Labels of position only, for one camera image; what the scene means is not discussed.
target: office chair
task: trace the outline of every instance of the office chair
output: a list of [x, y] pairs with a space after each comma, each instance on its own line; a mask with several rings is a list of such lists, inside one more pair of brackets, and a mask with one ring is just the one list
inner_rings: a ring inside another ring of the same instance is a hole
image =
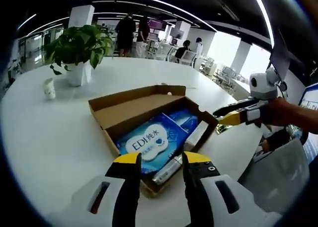
[[193, 67], [193, 62], [194, 62], [196, 55], [197, 54], [195, 52], [185, 51], [183, 56], [180, 59], [180, 64]]

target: ceiling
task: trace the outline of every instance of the ceiling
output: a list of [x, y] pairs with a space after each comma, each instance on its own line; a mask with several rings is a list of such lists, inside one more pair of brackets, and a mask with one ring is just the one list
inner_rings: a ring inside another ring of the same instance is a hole
[[[181, 19], [184, 18], [198, 24], [202, 29], [212, 30], [206, 24], [193, 18], [192, 16], [172, 8], [165, 4], [151, 0], [111, 0], [117, 2], [94, 2], [101, 0], [23, 0], [25, 12], [22, 13], [20, 23], [26, 18], [37, 14], [32, 20], [26, 23], [18, 33], [19, 37], [27, 35], [34, 29], [48, 22], [67, 17], [74, 6], [92, 4], [95, 12], [133, 12], [134, 14], [148, 15], [159, 19]], [[219, 22], [219, 24], [230, 24], [248, 29], [265, 38], [269, 38], [269, 33], [256, 0], [160, 0], [175, 5], [204, 21]], [[279, 28], [285, 39], [289, 51], [298, 58], [303, 65], [294, 65], [293, 72], [304, 82], [310, 82], [309, 74], [316, 65], [313, 60], [318, 61], [318, 36], [316, 29], [312, 26], [309, 16], [295, 0], [262, 0], [269, 15], [273, 29]], [[96, 14], [93, 20], [104, 15]], [[256, 43], [267, 50], [271, 49], [268, 42], [264, 42], [250, 34], [237, 34], [232, 28], [222, 25], [213, 25], [219, 31], [240, 36], [243, 40]]]

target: white flower pot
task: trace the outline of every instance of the white flower pot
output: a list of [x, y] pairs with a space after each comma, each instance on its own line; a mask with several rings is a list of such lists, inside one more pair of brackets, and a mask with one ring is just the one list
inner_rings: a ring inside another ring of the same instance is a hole
[[69, 72], [67, 72], [67, 79], [72, 86], [82, 86], [90, 81], [92, 66], [89, 61], [75, 64], [67, 64]]

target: desk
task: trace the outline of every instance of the desk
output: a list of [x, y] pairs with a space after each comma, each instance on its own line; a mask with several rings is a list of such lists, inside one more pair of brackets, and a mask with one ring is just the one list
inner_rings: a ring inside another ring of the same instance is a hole
[[[57, 98], [45, 99], [42, 83], [56, 79]], [[61, 211], [72, 194], [97, 175], [114, 157], [93, 118], [88, 100], [156, 83], [190, 87], [186, 95], [212, 113], [234, 103], [233, 97], [191, 67], [138, 58], [104, 58], [83, 87], [69, 87], [49, 66], [22, 74], [2, 100], [4, 151], [27, 199], [42, 216]], [[242, 124], [213, 134], [200, 153], [222, 174], [237, 180], [255, 153], [262, 131]], [[190, 223], [179, 172], [157, 198], [140, 196], [136, 226], [186, 226]]]
[[250, 88], [249, 84], [245, 84], [241, 81], [238, 81], [236, 79], [231, 79], [231, 83], [234, 84], [234, 92], [233, 92], [233, 97], [236, 100], [243, 100], [247, 99], [250, 94]]
[[225, 73], [223, 73], [222, 71], [218, 70], [216, 71], [213, 76], [216, 79], [220, 80], [220, 84], [225, 83], [226, 85], [230, 85], [231, 84], [231, 78], [228, 77]]

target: cardboard box lid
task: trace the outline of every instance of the cardboard box lid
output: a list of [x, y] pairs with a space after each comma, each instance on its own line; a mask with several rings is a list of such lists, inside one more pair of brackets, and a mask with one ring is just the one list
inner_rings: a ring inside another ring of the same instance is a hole
[[102, 129], [181, 99], [185, 86], [154, 85], [116, 93], [88, 101]]

